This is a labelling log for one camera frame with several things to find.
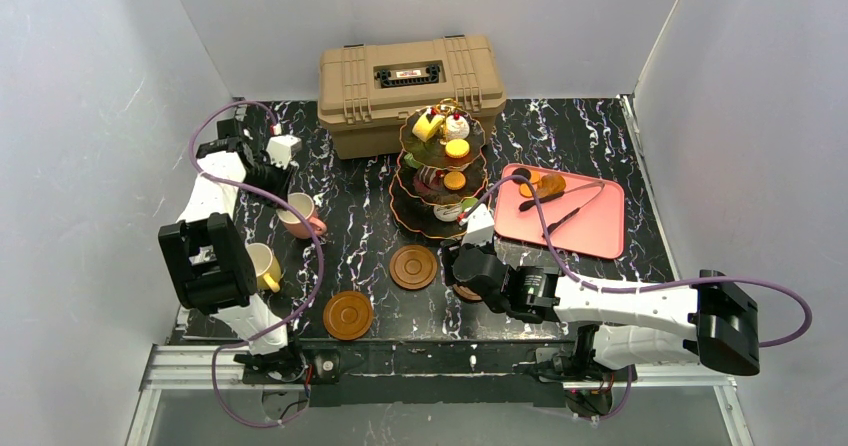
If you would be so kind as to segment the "white chocolate drizzled donut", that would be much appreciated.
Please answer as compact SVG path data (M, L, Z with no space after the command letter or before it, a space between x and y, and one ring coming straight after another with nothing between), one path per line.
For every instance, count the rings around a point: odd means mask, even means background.
M456 222L463 213L463 207L460 203L451 205L434 205L433 214L442 222Z

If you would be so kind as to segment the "chocolate layered cake slice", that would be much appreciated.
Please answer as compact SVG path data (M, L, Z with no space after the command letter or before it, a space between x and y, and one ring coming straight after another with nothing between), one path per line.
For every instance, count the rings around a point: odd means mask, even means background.
M413 185L421 191L443 191L444 173L442 169L421 166L414 175Z

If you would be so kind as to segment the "yellow dotted biscuit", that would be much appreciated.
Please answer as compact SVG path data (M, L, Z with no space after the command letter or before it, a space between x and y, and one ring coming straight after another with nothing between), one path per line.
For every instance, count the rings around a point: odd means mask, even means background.
M465 175L460 171L450 171L443 176L443 185L447 190L458 191L466 186Z
M444 145L444 152L450 159L460 160L470 154L470 144L465 139L452 139Z

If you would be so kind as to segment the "black three tier cake stand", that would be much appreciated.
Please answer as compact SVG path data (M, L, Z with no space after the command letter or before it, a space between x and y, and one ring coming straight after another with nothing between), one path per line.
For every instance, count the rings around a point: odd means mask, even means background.
M470 154L463 159L450 159L444 152L447 141L442 134L430 141L423 142L412 134L412 127L423 113L443 114L445 118L452 113L460 113L470 124L470 134L465 139L470 144ZM396 224L407 231L420 234L428 239L442 240L458 238L465 234L465 227L456 222L439 221L433 214L434 205L460 203L469 197L480 199L488 184L487 160L484 147L487 143L486 132L480 121L473 118L454 98L445 98L438 103L416 110L400 127L400 153L397 169L389 186L390 210ZM422 166L442 169L444 175L450 171L462 172L467 180L466 186L458 191L421 191L413 185L417 169L404 164L403 156L412 153Z

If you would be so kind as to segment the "green macaron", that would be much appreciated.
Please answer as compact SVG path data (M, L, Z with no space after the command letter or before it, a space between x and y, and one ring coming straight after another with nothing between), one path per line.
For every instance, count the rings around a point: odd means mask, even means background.
M471 209L478 201L479 201L479 199L476 198L476 197L465 198L461 202L462 211L465 212L465 211Z

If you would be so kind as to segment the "green layered cake slice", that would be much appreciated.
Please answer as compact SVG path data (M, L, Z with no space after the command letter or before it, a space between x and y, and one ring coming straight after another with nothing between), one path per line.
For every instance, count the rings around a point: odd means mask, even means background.
M422 163L417 161L412 153L406 153L403 156L404 164L408 167L419 169L422 166Z

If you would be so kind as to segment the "wooden coaster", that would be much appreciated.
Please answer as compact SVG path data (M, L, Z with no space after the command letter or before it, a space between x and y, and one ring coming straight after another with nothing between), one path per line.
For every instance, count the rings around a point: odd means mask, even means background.
M480 302L482 300L482 298L478 294L474 293L472 290L465 286L454 285L452 289L464 301Z
M428 287L438 272L436 256L426 247L408 245L391 257L389 273L402 289L416 291Z

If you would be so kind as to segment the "yellow roll cake with cherry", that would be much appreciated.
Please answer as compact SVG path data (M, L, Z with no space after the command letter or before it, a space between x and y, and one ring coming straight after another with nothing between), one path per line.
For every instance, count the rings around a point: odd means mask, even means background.
M412 134L417 139L427 142L442 134L444 124L443 114L423 113L415 121Z

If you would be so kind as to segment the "grey powdered cake ball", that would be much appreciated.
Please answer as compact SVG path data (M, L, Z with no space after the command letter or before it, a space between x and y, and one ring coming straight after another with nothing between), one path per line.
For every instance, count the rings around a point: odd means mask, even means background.
M449 114L443 124L443 139L447 142L465 140L470 134L470 124L460 113Z

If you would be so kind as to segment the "pink mug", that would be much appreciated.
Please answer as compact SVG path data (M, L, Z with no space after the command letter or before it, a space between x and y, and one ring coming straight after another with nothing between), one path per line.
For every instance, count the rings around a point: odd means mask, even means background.
M313 197L304 192L290 192L287 196L288 209L276 211L279 221L294 237L309 239L321 237L327 231L326 224L318 217Z

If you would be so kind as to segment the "yellow mug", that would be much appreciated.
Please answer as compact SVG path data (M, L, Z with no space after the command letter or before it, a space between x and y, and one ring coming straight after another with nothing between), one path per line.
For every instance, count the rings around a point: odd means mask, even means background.
M273 293L280 292L282 270L272 249L265 244L250 243L246 250L253 264L257 288Z

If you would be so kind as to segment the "pink serving tray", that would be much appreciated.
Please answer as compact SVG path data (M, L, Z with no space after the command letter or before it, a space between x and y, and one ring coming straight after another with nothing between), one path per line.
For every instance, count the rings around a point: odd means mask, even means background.
M594 256L616 259L624 249L625 239L625 193L616 182L589 176L559 171L566 179L566 188L593 181L602 181L606 189L586 206L578 215L560 226L551 236L555 248ZM494 229L503 238L543 246L543 228L537 212L531 209L520 212L518 207L529 198L519 193L519 185L507 181L499 187L495 198ZM553 209L562 202L546 205L543 214L546 221L554 220Z

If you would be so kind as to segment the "metal tongs black handle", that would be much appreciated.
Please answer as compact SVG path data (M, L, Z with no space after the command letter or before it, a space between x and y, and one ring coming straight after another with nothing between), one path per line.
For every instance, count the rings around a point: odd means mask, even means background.
M562 202L562 205L553 209L553 212L556 214L554 220L550 222L546 221L544 224L543 233L552 236L560 226L574 218L586 206L595 201L605 189L606 184L604 182L593 181L548 194L540 198L539 201L524 201L519 205L518 210L520 212L528 212L531 209L542 211L546 205Z

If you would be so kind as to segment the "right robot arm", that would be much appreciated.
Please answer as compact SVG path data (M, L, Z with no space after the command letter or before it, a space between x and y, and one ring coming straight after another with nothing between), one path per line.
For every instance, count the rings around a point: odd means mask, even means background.
M569 374L649 363L696 363L732 376L760 372L758 305L718 271L659 289L570 277L557 267L513 267L490 244L448 240L440 252L446 283L470 290L492 312L529 324L579 324L563 362Z

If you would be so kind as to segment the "stack of wooden coasters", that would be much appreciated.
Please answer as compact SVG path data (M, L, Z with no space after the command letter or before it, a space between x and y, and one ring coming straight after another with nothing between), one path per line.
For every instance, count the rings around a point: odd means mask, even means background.
M325 305L322 317L327 333L342 341L363 337L373 320L371 301L358 291L343 291L334 295Z

